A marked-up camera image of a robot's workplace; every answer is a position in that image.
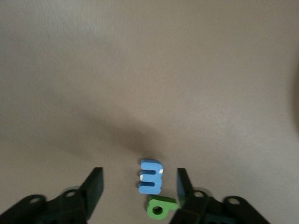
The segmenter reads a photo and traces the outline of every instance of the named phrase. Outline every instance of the green foam piece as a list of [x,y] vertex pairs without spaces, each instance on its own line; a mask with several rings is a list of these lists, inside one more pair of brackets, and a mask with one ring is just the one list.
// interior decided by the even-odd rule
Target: green foam piece
[[153,219],[164,219],[169,210],[178,209],[177,201],[170,197],[151,195],[148,203],[148,215]]

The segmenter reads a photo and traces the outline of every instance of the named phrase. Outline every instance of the gray surface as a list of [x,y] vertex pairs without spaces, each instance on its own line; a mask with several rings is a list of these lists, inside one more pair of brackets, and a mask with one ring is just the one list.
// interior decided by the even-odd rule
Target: gray surface
[[0,0],[0,212],[103,166],[89,223],[157,223],[136,188],[154,158],[163,196],[185,167],[297,223],[298,21],[297,0]]

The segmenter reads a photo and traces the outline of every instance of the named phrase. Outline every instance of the blue foam piece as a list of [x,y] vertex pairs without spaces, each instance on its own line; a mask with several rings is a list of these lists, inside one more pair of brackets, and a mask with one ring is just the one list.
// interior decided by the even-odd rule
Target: blue foam piece
[[142,160],[139,193],[158,195],[161,193],[163,166],[157,160]]

